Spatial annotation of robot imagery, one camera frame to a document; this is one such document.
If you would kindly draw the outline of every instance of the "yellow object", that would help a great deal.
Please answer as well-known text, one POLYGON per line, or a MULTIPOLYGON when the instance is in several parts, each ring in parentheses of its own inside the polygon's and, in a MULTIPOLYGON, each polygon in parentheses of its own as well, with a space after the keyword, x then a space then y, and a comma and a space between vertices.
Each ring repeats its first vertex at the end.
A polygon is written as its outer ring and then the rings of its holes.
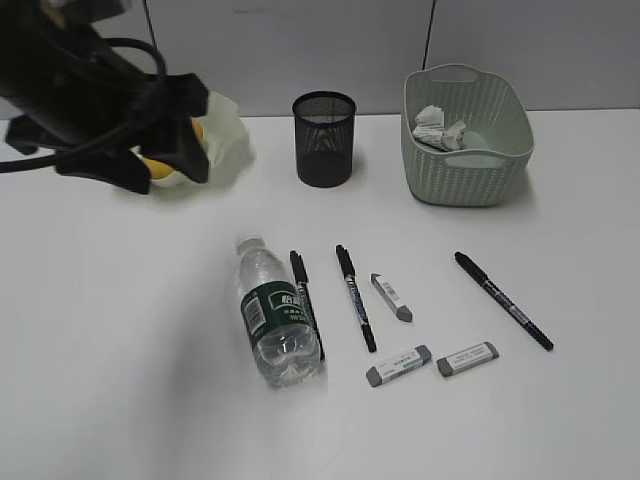
MULTIPOLYGON (((198 141, 202 143, 202 139, 204 138, 202 125, 200 125, 200 122, 195 118, 191 119, 191 125, 193 125, 193 130, 196 132, 198 141)), ((162 180, 163 178, 167 178, 169 175, 175 172, 175 169, 173 167, 170 167, 166 163, 158 162, 157 160, 152 160, 146 157, 141 158, 151 172, 151 180, 162 180)))

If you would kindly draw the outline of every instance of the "white wall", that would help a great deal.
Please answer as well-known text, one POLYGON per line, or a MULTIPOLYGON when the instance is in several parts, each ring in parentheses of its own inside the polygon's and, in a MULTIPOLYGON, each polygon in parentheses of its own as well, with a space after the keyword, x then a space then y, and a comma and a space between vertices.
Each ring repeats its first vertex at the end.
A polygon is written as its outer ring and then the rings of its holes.
POLYGON ((639 0, 439 0, 429 65, 506 76, 529 109, 640 107, 639 0))
MULTIPOLYGON (((140 7, 99 24, 148 39, 140 7)), ((430 0, 149 0, 173 73, 195 71, 244 115, 288 115, 314 89, 398 112, 422 64, 430 0)), ((640 106, 638 0, 439 0, 430 65, 509 78, 530 109, 640 106)), ((0 118, 12 113, 0 104, 0 118)))

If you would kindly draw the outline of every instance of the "plastic woven basket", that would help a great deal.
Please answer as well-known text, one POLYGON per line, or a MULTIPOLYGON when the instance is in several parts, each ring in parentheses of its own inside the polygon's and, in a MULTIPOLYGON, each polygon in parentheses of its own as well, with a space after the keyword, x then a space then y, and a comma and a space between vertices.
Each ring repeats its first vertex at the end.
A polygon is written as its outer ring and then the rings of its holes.
POLYGON ((409 75, 404 87, 402 156, 411 193, 437 205, 486 207, 508 198, 533 152, 522 102, 499 75, 442 65, 409 75), (464 150, 442 152, 413 138, 426 106, 445 112, 445 126, 464 120, 464 150))

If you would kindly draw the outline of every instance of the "black marker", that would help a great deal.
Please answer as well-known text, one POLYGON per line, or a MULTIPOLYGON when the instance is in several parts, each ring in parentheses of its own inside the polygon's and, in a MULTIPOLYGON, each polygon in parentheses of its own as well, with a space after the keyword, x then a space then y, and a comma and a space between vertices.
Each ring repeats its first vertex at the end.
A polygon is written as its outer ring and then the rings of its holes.
POLYGON ((345 249, 342 245, 336 246, 336 255, 338 256, 338 261, 340 262, 340 268, 342 268, 344 281, 346 282, 349 293, 351 294, 351 301, 353 302, 353 306, 356 307, 358 321, 360 322, 360 327, 362 328, 362 335, 364 335, 364 340, 365 342, 367 342, 367 348, 371 353, 373 353, 378 348, 376 347, 376 341, 373 338, 373 332, 371 331, 371 326, 369 325, 367 312, 364 311, 364 304, 362 303, 362 298, 360 297, 360 292, 358 291, 358 285, 356 285, 356 270, 355 268, 353 268, 351 258, 349 258, 348 250, 345 249))
POLYGON ((302 300, 302 307, 309 318, 311 327, 316 332, 318 338, 318 344, 320 345, 320 360, 324 360, 324 347, 322 346, 322 339, 320 338, 320 330, 318 330, 318 323, 316 322, 316 315, 313 312, 313 306, 311 305, 311 297, 309 296, 309 277, 307 276, 307 270, 304 268, 304 262, 302 257, 298 255, 298 252, 292 250, 289 254, 289 260, 291 260, 291 268, 293 269, 293 276, 296 279, 296 285, 298 286, 298 295, 302 300))
POLYGON ((478 265, 473 263, 473 260, 460 252, 456 252, 455 257, 458 265, 460 265, 464 271, 478 283, 478 285, 484 288, 491 298, 498 302, 500 306, 504 308, 509 315, 511 315, 516 322, 518 322, 522 328, 524 328, 527 333, 536 340, 536 342, 542 345, 542 347, 548 352, 553 350, 553 343, 551 343, 551 340, 549 340, 545 334, 542 333, 540 329, 536 327, 531 320, 529 320, 529 318, 527 318, 515 303, 509 300, 509 297, 507 297, 502 290, 496 287, 495 283, 489 280, 487 274, 484 273, 478 265))

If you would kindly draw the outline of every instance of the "black cable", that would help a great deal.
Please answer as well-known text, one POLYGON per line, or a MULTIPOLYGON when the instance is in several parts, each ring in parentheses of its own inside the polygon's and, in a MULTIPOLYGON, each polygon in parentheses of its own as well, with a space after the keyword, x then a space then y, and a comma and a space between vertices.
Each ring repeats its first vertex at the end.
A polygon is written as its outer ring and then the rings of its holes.
POLYGON ((427 30, 427 41, 424 45, 424 57, 422 57, 422 69, 427 68, 427 56, 429 55, 429 45, 431 44, 431 29, 433 28, 433 17, 436 13, 436 3, 438 0, 431 2, 431 15, 429 16, 429 29, 427 30))
MULTIPOLYGON (((162 91, 167 77, 167 66, 164 62, 164 58, 158 52, 158 50, 141 40, 135 40, 132 38, 109 38, 105 39, 107 44, 112 47, 127 47, 142 50, 147 52, 153 57, 156 62, 157 79, 148 92, 143 93, 145 95, 144 100, 137 105, 135 111, 132 114, 139 114, 142 111, 144 114, 144 106, 147 102, 153 101, 153 99, 162 91)), ((30 158, 27 160, 15 160, 12 162, 0 162, 0 173, 12 173, 23 172, 27 170, 37 170, 39 168, 53 167, 57 163, 75 160, 78 157, 89 155, 99 150, 105 150, 113 147, 118 142, 127 138, 135 132, 135 126, 139 123, 140 119, 129 118, 123 123, 108 131, 107 133, 100 135, 98 138, 91 140, 84 145, 72 148, 66 152, 54 153, 52 155, 46 155, 43 157, 30 158)))
POLYGON ((153 32, 153 23, 151 23, 151 14, 149 13, 149 5, 147 5, 147 0, 142 0, 142 8, 144 8, 144 14, 147 17, 147 27, 149 28, 149 35, 151 36, 151 43, 155 49, 158 49, 158 44, 156 43, 156 34, 153 32))

